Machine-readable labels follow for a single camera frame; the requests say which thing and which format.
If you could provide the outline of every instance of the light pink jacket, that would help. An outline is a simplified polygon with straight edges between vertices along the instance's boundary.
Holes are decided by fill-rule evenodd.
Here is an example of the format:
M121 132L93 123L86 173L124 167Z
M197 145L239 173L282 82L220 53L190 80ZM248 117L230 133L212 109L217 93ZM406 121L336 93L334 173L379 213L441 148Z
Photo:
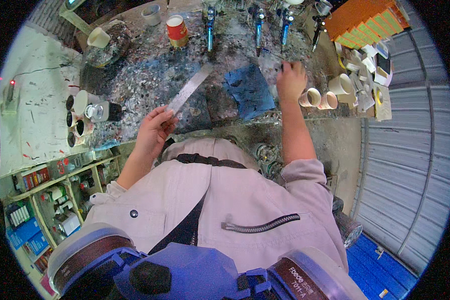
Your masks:
M232 159L249 169L171 160L180 153ZM129 190L115 181L106 193L91 196L94 206L85 226L105 222L124 230L138 251L148 253L206 197L198 222L198 246L216 248L231 257L239 272L267 268L279 255L306 246L318 248L348 272L347 254L332 215L333 196L325 187L324 167L317 159L300 159L282 171L283 188L265 179L254 160L229 141L192 139L170 146L161 165ZM138 211L132 218L131 210ZM229 221L258 226L289 214L300 220L262 233L222 229Z

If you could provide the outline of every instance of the jacket zipper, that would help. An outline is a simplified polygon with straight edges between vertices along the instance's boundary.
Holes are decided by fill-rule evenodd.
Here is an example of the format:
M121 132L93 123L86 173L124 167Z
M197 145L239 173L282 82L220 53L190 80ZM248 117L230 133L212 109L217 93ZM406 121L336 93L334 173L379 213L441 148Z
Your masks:
M276 218L273 221L270 221L263 225L258 226L240 226L237 224L233 224L231 222L222 222L222 229L226 231L235 231L239 233L261 233L265 231L270 231L280 225L284 225L288 222L298 221L300 220L300 216L298 213L287 214L281 216L280 218Z

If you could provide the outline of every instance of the paint-splattered wall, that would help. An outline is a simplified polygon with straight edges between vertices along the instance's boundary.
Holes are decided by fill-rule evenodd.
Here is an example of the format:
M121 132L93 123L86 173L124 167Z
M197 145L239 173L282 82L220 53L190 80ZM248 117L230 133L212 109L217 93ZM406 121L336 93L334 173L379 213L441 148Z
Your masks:
M35 29L17 34L0 73L0 177L71 154L65 100L69 86L79 84L80 61L81 54ZM18 109L4 114L12 79Z

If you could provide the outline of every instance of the person's left arm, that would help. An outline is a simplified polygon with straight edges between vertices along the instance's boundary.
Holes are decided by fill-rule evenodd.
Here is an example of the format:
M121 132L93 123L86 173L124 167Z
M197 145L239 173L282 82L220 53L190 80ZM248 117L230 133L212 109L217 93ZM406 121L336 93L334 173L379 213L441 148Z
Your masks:
M168 135L175 130L179 119L173 117L173 111L165 112L165 108L166 105L157 107L143 119L135 147L116 180L124 189L130 189L150 172L154 159L162 152Z

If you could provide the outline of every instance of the blue respirator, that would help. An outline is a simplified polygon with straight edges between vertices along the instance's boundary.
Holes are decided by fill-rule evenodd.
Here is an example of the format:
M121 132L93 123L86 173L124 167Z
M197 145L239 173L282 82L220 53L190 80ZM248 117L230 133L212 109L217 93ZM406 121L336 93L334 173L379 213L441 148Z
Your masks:
M111 225L94 223L63 241L48 261L61 299L366 299L331 258L316 248L291 250L268 269L238 273L217 249L169 243L146 255Z

